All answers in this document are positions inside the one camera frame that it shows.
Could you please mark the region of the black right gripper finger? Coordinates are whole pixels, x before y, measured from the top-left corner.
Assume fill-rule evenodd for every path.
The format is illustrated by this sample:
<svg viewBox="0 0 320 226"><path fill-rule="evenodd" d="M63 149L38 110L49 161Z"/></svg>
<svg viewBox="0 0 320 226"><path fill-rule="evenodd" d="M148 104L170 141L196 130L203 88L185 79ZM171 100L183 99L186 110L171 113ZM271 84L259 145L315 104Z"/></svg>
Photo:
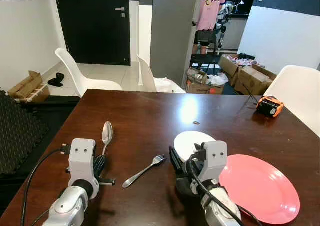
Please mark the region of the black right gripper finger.
<svg viewBox="0 0 320 226"><path fill-rule="evenodd" d="M178 151L174 146L169 147L169 159L174 168L174 173L176 174L176 179L181 179L186 177L185 162L180 158Z"/></svg>

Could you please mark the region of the small white plate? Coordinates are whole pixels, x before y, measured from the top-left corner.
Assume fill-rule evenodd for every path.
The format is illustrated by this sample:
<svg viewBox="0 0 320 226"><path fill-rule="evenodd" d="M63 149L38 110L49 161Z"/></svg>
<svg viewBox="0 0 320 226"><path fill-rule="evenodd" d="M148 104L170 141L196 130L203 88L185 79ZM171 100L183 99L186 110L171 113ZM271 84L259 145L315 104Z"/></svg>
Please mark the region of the small white plate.
<svg viewBox="0 0 320 226"><path fill-rule="evenodd" d="M185 162L196 151L195 146L206 142L214 142L214 137L199 131L185 131L178 134L173 141L173 149L177 157Z"/></svg>

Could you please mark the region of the silver metal spoon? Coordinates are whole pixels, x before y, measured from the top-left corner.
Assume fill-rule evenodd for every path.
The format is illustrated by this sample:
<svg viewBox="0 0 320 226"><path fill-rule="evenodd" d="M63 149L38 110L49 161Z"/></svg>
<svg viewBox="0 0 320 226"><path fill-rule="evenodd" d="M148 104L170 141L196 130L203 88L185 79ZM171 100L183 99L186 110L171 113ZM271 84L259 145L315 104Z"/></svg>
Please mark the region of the silver metal spoon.
<svg viewBox="0 0 320 226"><path fill-rule="evenodd" d="M105 124L103 125L103 130L102 130L102 142L103 142L102 156L105 156L106 149L113 139L114 139L113 125L112 123L110 123L110 121L106 121Z"/></svg>

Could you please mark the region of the silver metal fork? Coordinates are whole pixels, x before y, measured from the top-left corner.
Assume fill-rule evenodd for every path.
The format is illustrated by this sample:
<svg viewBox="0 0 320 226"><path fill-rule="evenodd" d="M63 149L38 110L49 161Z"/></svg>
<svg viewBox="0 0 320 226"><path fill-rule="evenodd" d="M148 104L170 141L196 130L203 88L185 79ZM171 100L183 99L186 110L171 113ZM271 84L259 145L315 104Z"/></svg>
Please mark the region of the silver metal fork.
<svg viewBox="0 0 320 226"><path fill-rule="evenodd" d="M151 164L149 164L145 169L142 169L142 171L136 173L135 175L131 176L128 178L123 184L122 188L128 188L130 187L140 176L142 176L144 173L146 173L150 168L161 164L164 162L164 160L167 159L167 156L162 154L162 155L156 155L153 160L151 161Z"/></svg>

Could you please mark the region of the large pink plate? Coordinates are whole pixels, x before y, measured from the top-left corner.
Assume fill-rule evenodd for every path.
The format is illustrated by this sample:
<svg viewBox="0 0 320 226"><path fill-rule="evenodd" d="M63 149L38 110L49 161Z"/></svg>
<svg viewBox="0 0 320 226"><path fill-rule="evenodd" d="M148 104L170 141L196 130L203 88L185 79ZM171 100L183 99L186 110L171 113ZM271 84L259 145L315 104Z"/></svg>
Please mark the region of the large pink plate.
<svg viewBox="0 0 320 226"><path fill-rule="evenodd" d="M300 213L300 197L293 183L262 159L242 154L228 156L220 181L234 203L263 223L288 224Z"/></svg>

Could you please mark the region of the cardboard box with plastic bags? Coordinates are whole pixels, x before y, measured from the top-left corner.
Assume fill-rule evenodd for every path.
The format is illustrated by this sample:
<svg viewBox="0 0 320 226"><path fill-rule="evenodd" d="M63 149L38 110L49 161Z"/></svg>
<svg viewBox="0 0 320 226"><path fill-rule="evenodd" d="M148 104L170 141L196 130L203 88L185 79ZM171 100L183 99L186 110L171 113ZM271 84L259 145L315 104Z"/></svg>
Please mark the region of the cardboard box with plastic bags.
<svg viewBox="0 0 320 226"><path fill-rule="evenodd" d="M229 82L224 73L206 74L195 68L188 68L186 76L186 92L190 94L222 95Z"/></svg>

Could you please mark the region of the black foam mat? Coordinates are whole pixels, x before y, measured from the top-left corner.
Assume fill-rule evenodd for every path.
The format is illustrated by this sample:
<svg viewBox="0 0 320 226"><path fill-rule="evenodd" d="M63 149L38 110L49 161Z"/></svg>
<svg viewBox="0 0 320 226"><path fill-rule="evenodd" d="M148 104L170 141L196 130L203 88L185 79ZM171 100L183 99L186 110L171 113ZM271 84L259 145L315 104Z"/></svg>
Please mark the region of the black foam mat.
<svg viewBox="0 0 320 226"><path fill-rule="evenodd" d="M22 175L35 166L50 128L37 115L44 102L18 102L0 89L0 178Z"/></svg>

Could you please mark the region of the white chair with cloth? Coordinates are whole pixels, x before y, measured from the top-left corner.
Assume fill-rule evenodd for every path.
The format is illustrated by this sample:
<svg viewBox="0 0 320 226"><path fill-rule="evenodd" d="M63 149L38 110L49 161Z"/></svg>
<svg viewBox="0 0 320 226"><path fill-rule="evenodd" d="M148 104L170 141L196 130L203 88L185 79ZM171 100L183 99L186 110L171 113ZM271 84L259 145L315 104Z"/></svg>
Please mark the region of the white chair with cloth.
<svg viewBox="0 0 320 226"><path fill-rule="evenodd" d="M168 78L158 79L153 76L153 72L140 55L137 55L139 61L138 85L144 88L145 92L164 92L164 93L178 93L185 94L186 91L178 84Z"/></svg>

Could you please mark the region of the white plastic chair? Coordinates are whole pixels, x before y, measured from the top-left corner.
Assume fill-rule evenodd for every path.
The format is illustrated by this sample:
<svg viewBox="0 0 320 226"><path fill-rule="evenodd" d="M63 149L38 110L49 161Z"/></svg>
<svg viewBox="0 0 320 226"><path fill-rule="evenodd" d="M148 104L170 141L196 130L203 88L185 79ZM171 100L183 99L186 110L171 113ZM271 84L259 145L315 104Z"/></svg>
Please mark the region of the white plastic chair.
<svg viewBox="0 0 320 226"><path fill-rule="evenodd" d="M82 98L89 89L101 91L123 91L121 85L112 80L90 79L85 77L79 69L76 61L64 48L57 48L55 50L55 55L68 69L71 79L75 84L76 92L80 98Z"/></svg>

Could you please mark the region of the black shoes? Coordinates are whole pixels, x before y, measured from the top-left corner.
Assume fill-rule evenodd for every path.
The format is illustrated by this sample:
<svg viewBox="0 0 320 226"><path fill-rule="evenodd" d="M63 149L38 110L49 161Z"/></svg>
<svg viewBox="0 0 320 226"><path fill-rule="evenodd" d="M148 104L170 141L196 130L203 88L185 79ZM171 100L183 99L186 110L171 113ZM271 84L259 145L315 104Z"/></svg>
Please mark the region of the black shoes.
<svg viewBox="0 0 320 226"><path fill-rule="evenodd" d="M66 76L64 75L64 73L57 72L52 79L48 80L47 84L53 87L61 88L64 86L64 84L62 84L62 81L65 79L65 77Z"/></svg>

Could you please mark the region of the open flat cardboard box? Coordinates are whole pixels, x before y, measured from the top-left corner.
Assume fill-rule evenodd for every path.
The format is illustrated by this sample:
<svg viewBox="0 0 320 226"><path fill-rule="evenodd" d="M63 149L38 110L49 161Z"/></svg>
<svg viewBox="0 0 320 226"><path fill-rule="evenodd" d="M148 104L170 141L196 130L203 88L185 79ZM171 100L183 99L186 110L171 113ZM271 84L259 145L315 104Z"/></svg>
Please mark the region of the open flat cardboard box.
<svg viewBox="0 0 320 226"><path fill-rule="evenodd" d="M51 95L48 85L43 83L42 75L34 71L29 71L29 76L7 93L18 103L44 102Z"/></svg>

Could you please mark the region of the orange and black device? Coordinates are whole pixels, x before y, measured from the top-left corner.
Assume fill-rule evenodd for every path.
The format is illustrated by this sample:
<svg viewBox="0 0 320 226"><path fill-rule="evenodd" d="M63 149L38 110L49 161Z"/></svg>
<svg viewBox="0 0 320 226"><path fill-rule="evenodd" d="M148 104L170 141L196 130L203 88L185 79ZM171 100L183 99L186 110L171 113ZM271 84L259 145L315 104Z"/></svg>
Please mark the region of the orange and black device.
<svg viewBox="0 0 320 226"><path fill-rule="evenodd" d="M274 96L263 96L256 104L256 111L258 113L272 118L278 117L284 108L285 104Z"/></svg>

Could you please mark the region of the white round-backed chair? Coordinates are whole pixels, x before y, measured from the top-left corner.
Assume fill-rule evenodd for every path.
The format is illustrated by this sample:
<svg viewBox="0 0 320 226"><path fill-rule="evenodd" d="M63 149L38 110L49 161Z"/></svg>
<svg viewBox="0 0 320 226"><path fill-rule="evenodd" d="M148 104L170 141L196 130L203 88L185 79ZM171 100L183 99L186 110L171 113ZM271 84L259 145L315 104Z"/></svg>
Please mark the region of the white round-backed chair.
<svg viewBox="0 0 320 226"><path fill-rule="evenodd" d="M287 65L263 95L281 101L288 111L320 136L320 71Z"/></svg>

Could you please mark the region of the large brown cardboard box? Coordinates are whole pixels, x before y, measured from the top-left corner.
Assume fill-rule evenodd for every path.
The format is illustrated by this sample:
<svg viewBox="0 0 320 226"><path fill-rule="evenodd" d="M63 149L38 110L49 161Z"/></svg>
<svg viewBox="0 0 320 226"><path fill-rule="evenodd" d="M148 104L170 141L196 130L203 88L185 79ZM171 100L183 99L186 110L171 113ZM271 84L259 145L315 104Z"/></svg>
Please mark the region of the large brown cardboard box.
<svg viewBox="0 0 320 226"><path fill-rule="evenodd" d="M221 55L219 65L230 86L242 95L263 95L277 77L258 61L240 59L238 54Z"/></svg>

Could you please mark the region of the black door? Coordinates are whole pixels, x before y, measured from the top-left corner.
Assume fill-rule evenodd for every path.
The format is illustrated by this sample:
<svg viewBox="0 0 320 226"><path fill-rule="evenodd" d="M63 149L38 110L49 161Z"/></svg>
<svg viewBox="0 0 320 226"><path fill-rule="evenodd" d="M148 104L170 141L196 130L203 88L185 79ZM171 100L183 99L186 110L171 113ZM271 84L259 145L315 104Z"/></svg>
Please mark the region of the black door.
<svg viewBox="0 0 320 226"><path fill-rule="evenodd" d="M67 52L79 64L129 66L130 0L56 0ZM116 8L126 7L126 18Z"/></svg>

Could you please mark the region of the white humanoid robot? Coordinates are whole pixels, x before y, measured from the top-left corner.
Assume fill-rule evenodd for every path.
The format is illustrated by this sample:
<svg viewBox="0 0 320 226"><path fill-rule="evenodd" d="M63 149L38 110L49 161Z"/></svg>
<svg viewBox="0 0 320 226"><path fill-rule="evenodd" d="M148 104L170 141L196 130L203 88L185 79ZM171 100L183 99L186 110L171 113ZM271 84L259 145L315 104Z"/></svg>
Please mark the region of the white humanoid robot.
<svg viewBox="0 0 320 226"><path fill-rule="evenodd" d="M215 23L215 29L218 36L217 43L215 44L215 50L219 51L222 49L222 43L224 42L224 37L227 31L226 24L230 21L230 15L233 12L234 5L233 2L226 2L221 4L220 10L217 14L217 22Z"/></svg>

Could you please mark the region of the pink printed t-shirt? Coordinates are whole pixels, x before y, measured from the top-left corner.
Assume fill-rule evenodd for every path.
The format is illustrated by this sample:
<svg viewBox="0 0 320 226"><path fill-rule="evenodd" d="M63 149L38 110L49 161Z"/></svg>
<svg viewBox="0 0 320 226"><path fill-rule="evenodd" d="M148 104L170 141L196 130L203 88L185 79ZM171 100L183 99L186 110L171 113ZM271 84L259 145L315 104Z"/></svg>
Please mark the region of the pink printed t-shirt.
<svg viewBox="0 0 320 226"><path fill-rule="evenodd" d="M200 0L197 31L212 30L217 22L221 4L226 0Z"/></svg>

